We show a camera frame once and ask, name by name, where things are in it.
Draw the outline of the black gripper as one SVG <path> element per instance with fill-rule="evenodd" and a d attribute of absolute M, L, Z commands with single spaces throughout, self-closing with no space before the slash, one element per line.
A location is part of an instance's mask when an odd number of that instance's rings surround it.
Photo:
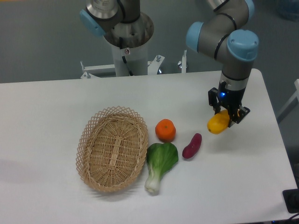
<path fill-rule="evenodd" d="M 208 102 L 215 115 L 221 111 L 221 107 L 228 110 L 229 128 L 239 124 L 250 113 L 249 108 L 242 106 L 246 86 L 247 79 L 220 79 L 218 89 L 213 87 L 208 91 Z"/>

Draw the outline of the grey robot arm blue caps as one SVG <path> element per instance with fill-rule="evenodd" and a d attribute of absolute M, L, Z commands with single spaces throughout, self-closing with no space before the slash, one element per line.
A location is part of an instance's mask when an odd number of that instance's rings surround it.
<path fill-rule="evenodd" d="M 242 27 L 254 14 L 250 0 L 211 0 L 214 18 L 193 23 L 186 45 L 222 63 L 218 88 L 208 92 L 208 102 L 216 114 L 225 108 L 230 126 L 240 123 L 250 112 L 242 98 L 256 59 L 259 39 Z M 88 0 L 79 13 L 83 25 L 110 44 L 117 76 L 148 75 L 147 45 L 154 33 L 150 17 L 140 11 L 138 0 Z"/>

